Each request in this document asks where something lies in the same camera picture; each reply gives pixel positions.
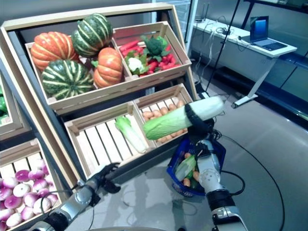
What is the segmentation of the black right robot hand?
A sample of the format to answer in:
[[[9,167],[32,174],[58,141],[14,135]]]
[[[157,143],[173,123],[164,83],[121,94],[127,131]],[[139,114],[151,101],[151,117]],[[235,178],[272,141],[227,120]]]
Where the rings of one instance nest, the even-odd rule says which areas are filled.
[[[191,143],[197,143],[201,140],[214,139],[214,119],[202,120],[192,109],[189,104],[184,106],[185,114],[191,122],[188,127],[188,138]]]

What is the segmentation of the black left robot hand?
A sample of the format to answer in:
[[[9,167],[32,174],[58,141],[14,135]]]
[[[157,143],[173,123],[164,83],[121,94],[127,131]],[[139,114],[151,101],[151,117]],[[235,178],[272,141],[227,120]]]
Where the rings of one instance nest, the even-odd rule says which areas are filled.
[[[93,175],[93,177],[98,181],[98,185],[111,194],[118,193],[121,190],[121,187],[115,185],[109,177],[111,173],[118,169],[119,164],[119,162],[110,163]]]

